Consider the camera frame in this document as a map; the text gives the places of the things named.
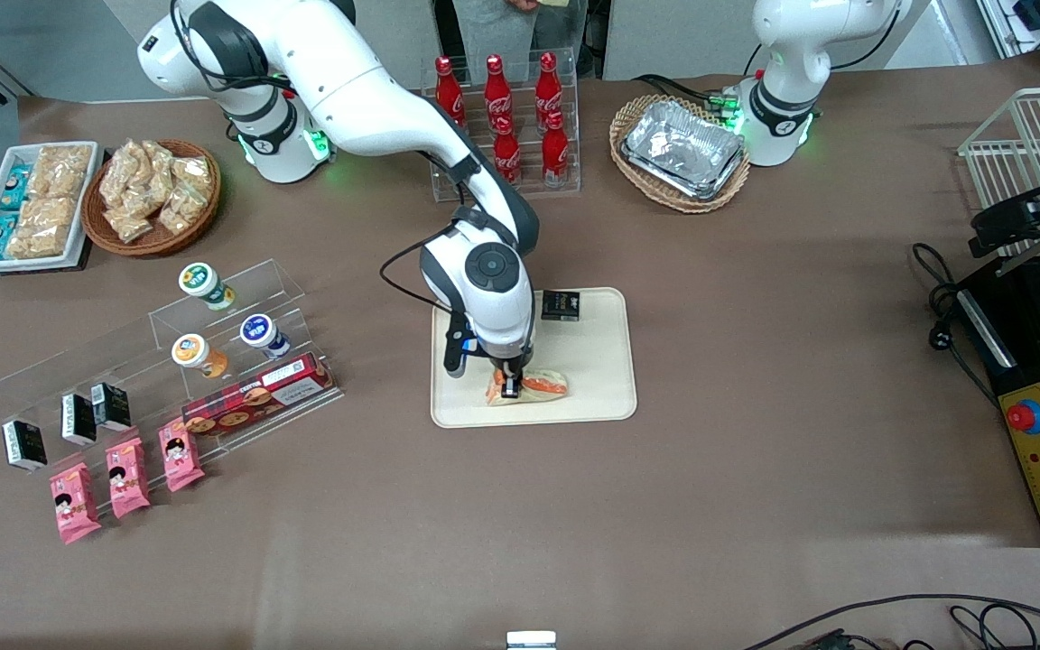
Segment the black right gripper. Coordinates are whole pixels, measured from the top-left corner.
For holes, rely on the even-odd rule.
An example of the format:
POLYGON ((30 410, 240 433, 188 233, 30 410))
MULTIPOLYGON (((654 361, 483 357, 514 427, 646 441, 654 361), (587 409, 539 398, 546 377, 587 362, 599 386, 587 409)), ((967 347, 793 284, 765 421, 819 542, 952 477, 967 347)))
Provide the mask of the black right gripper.
POLYGON ((519 398, 523 390, 523 370, 531 362, 535 350, 532 342, 520 349, 515 357, 494 357, 487 350, 480 348, 478 338, 471 336, 465 338, 461 344, 463 357, 486 358, 494 365, 491 384, 502 386, 502 396, 504 399, 519 398))

